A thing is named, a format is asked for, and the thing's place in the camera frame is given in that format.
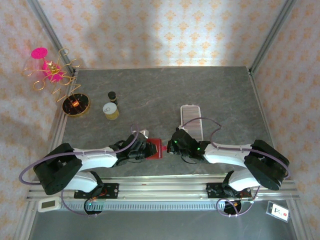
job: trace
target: patterned wallpaper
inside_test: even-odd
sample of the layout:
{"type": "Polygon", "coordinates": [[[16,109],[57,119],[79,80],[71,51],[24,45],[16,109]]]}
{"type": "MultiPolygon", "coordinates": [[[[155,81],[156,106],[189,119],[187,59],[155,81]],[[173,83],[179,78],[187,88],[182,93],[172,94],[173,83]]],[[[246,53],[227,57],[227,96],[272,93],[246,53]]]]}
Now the patterned wallpaper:
{"type": "Polygon", "coordinates": [[[320,2],[300,0],[255,76],[277,149],[320,239],[320,2]]]}
{"type": "Polygon", "coordinates": [[[11,240],[28,189],[19,173],[48,153],[57,106],[48,90],[33,90],[34,77],[20,73],[31,50],[53,51],[27,1],[1,1],[0,13],[0,239],[11,240]]]}
{"type": "Polygon", "coordinates": [[[250,67],[285,0],[40,0],[83,67],[250,67]]]}

